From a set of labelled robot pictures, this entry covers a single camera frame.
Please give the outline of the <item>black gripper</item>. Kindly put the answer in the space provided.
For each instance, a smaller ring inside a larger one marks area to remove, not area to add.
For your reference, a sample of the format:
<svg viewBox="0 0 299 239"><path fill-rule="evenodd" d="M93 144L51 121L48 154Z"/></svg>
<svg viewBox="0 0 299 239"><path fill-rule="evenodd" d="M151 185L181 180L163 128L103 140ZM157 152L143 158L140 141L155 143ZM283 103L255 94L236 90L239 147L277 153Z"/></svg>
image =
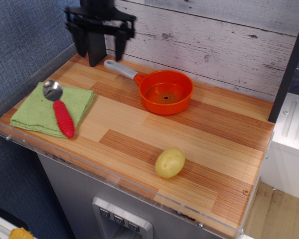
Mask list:
<svg viewBox="0 0 299 239"><path fill-rule="evenodd" d="M115 36L116 61L122 59L127 41L135 35L135 16L116 9L113 0L83 0L80 7L66 7L64 12L80 56L88 51L87 33L98 33Z"/></svg>

